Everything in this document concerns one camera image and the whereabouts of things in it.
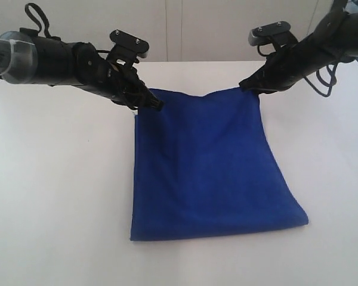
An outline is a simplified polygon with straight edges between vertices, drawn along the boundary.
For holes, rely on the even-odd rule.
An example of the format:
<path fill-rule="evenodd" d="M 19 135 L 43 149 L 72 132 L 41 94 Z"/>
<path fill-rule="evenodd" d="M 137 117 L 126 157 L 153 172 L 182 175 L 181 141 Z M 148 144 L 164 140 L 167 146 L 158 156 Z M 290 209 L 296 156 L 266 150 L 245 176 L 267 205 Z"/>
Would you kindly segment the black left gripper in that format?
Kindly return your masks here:
<path fill-rule="evenodd" d="M 152 108 L 161 111 L 164 102 L 143 86 L 133 67 L 139 60 L 138 54 L 120 45 L 101 57 L 91 43 L 69 43 L 73 56 L 72 77 L 68 85 L 99 95 L 118 105 Z"/>

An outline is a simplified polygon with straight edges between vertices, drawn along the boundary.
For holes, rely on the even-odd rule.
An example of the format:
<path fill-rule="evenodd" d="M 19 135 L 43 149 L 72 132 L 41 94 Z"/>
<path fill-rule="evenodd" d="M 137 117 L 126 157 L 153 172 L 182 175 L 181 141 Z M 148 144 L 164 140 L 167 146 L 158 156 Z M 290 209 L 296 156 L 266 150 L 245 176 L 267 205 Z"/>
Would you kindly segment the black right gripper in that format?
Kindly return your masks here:
<path fill-rule="evenodd" d="M 272 94 L 285 91 L 299 80 L 344 56 L 336 43 L 338 30 L 346 19 L 343 11 L 328 13 L 314 32 L 290 48 L 283 48 L 250 77 L 239 82 L 243 91 Z"/>

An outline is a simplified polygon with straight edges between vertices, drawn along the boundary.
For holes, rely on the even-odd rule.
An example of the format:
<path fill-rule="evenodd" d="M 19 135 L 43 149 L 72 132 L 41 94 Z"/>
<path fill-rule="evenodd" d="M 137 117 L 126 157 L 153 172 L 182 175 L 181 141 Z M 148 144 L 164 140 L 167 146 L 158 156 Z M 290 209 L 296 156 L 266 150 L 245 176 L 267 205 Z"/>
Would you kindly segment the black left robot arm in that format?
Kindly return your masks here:
<path fill-rule="evenodd" d="M 148 42 L 114 30 L 110 51 L 91 43 L 65 43 L 58 37 L 40 37 L 32 29 L 0 36 L 0 79 L 15 85 L 73 86 L 131 110 L 161 110 L 158 99 L 134 67 L 146 58 Z"/>

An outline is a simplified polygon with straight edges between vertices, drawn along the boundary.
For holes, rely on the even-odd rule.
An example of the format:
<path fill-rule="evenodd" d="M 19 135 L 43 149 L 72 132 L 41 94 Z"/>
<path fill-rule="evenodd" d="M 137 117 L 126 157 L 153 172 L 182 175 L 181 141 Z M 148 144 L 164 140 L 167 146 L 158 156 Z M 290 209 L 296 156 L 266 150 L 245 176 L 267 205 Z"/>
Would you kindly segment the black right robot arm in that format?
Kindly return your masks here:
<path fill-rule="evenodd" d="M 305 80 L 327 98 L 337 84 L 338 65 L 358 58 L 358 13 L 346 11 L 344 5 L 331 8 L 300 41 L 288 22 L 277 21 L 252 29 L 248 42 L 266 61 L 240 82 L 243 91 L 273 94 Z"/>

